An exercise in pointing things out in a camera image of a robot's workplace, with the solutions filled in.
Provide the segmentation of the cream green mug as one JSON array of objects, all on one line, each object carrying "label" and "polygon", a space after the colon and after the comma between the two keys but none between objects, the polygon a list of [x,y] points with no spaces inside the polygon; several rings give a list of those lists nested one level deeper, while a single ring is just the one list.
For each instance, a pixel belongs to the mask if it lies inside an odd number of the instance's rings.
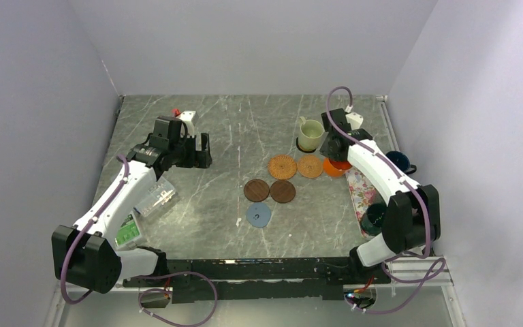
[{"label": "cream green mug", "polygon": [[322,140],[322,136],[325,130],[323,125],[319,121],[313,119],[306,119],[305,117],[301,116],[298,119],[298,125],[298,137],[313,139],[320,138]]}]

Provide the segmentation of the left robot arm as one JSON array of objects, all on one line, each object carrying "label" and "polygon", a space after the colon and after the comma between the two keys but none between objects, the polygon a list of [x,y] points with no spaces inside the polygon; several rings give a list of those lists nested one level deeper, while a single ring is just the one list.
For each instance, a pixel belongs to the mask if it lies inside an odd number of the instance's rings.
[{"label": "left robot arm", "polygon": [[158,116],[145,141],[118,155],[121,169],[109,188],[81,218],[52,233],[55,277],[105,294],[125,279],[141,277],[158,286],[168,277],[166,254],[150,247],[119,251],[114,244],[125,218],[172,167],[207,169],[209,135],[197,133],[197,112]]}]

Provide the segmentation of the orange glossy mug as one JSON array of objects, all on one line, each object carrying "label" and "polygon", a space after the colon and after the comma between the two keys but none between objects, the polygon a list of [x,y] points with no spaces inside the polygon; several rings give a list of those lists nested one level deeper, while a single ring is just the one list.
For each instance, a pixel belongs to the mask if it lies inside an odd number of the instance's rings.
[{"label": "orange glossy mug", "polygon": [[324,158],[322,164],[323,171],[332,178],[341,177],[351,168],[352,165],[348,161],[333,161],[327,157]]}]

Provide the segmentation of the blue round coaster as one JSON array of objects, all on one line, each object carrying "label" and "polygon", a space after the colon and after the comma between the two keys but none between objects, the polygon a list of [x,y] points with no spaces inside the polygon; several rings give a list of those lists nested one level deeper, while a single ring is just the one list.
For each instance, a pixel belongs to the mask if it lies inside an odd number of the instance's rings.
[{"label": "blue round coaster", "polygon": [[272,216],[269,206],[263,202],[252,203],[246,211],[246,220],[255,228],[264,228]]}]

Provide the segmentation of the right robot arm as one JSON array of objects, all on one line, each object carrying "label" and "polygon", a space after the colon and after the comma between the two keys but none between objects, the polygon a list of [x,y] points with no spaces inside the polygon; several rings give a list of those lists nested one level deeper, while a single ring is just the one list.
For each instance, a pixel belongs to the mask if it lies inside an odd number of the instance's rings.
[{"label": "right robot arm", "polygon": [[390,161],[372,136],[354,129],[344,109],[321,116],[327,133],[320,153],[332,161],[346,161],[367,178],[385,202],[381,232],[356,247],[357,257],[348,264],[352,280],[372,277],[374,265],[416,247],[429,247],[441,236],[439,193],[433,185],[421,185]]}]

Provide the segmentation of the dark wooden coaster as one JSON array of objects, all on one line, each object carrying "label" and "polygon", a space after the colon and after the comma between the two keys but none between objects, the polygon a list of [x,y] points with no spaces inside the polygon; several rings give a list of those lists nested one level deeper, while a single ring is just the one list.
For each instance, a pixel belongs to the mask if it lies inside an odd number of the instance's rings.
[{"label": "dark wooden coaster", "polygon": [[270,186],[258,178],[249,180],[243,187],[244,196],[251,202],[262,202],[270,194]]},{"label": "dark wooden coaster", "polygon": [[291,202],[296,196],[296,188],[287,180],[277,180],[270,186],[270,196],[278,203]]}]

